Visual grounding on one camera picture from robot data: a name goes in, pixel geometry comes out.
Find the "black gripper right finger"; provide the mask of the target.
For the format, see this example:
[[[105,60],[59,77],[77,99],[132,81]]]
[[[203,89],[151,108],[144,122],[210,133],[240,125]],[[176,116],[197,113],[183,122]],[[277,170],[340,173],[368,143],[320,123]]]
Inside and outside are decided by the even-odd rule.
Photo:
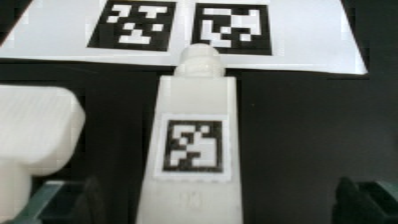
[[[340,179],[334,224],[398,224],[398,182]]]

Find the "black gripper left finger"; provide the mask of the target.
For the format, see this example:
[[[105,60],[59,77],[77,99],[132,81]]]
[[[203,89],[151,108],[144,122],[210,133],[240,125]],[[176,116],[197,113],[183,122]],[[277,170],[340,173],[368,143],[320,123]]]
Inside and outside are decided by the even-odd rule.
[[[107,224],[98,180],[46,181],[16,217],[0,224]]]

